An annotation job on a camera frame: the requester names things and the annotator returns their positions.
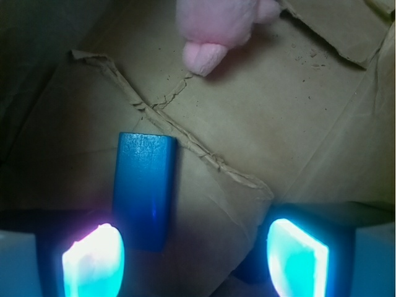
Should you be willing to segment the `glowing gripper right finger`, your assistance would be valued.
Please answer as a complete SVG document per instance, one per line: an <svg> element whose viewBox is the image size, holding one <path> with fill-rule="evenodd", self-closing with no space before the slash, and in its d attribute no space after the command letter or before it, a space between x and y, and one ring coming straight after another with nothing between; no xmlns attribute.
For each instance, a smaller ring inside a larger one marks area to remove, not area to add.
<svg viewBox="0 0 396 297"><path fill-rule="evenodd" d="M349 296L355 247L347 205L273 205L263 266L279 296Z"/></svg>

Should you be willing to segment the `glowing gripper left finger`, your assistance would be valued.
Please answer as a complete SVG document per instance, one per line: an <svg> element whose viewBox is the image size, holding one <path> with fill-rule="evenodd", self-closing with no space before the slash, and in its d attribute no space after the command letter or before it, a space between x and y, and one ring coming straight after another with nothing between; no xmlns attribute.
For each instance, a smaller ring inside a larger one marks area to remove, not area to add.
<svg viewBox="0 0 396 297"><path fill-rule="evenodd" d="M124 277L123 237L110 217L52 223L37 236L43 296L117 296Z"/></svg>

